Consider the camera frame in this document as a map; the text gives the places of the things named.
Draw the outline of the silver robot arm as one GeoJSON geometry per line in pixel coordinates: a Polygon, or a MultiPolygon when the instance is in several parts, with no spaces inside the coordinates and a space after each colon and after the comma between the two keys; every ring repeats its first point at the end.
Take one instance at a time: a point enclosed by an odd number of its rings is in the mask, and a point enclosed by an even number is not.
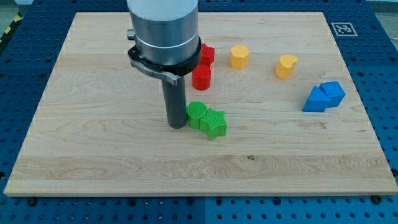
{"type": "Polygon", "coordinates": [[[161,80],[170,127],[187,122],[185,75],[201,60],[198,0],[127,0],[133,28],[127,37],[131,65],[161,80]]]}

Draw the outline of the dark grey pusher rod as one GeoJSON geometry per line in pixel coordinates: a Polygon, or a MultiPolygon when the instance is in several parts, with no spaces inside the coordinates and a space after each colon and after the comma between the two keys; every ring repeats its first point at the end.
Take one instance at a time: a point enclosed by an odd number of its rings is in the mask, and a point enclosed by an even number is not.
{"type": "Polygon", "coordinates": [[[162,81],[167,121],[171,128],[180,129],[187,123],[185,79],[180,77],[177,85],[162,81]]]}

